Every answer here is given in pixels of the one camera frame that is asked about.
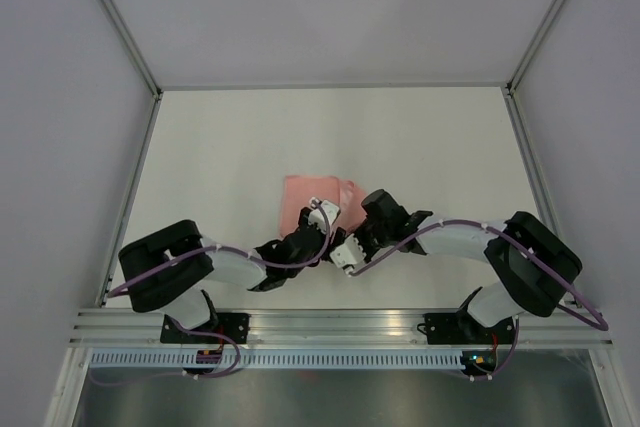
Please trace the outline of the pink satin napkin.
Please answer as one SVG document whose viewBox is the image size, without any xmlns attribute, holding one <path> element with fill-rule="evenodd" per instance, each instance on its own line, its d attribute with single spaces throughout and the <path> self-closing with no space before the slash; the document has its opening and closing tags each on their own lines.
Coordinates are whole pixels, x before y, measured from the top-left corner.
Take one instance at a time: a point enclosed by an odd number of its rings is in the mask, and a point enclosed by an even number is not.
<svg viewBox="0 0 640 427">
<path fill-rule="evenodd" d="M 309 206 L 312 197 L 337 205 L 340 215 L 334 226 L 351 232 L 365 220 L 366 213 L 361 203 L 367 195 L 353 181 L 335 176 L 287 176 L 284 181 L 279 234 L 284 237 L 297 228 L 300 211 Z"/>
</svg>

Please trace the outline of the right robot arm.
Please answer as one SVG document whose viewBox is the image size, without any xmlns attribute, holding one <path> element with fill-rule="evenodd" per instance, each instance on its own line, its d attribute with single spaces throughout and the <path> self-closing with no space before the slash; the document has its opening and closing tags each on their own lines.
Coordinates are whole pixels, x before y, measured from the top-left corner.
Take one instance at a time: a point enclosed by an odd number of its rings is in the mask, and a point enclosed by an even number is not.
<svg viewBox="0 0 640 427">
<path fill-rule="evenodd" d="M 383 189 L 365 197 L 361 207 L 364 221 L 345 238 L 344 269 L 366 266 L 384 249 L 491 266 L 497 281 L 476 288 L 455 314 L 457 331 L 469 342 L 522 312 L 551 316 L 567 292 L 552 275 L 572 284 L 583 269 L 577 255 L 526 211 L 487 224 L 426 210 L 410 214 Z"/>
</svg>

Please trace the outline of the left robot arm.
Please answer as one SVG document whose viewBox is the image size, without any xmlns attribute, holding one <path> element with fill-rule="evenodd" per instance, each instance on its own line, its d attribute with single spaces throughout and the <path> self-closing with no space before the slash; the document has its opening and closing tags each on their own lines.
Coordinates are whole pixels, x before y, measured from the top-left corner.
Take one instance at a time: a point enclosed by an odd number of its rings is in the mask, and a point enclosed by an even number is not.
<svg viewBox="0 0 640 427">
<path fill-rule="evenodd" d="M 292 233 L 247 252 L 206 238 L 192 220 L 176 222 L 121 248 L 125 282 L 107 297 L 127 296 L 134 312 L 160 312 L 195 342 L 209 342 L 218 319 L 202 282 L 258 293 L 280 288 L 327 256 L 339 215 L 336 204 L 313 199 Z"/>
</svg>

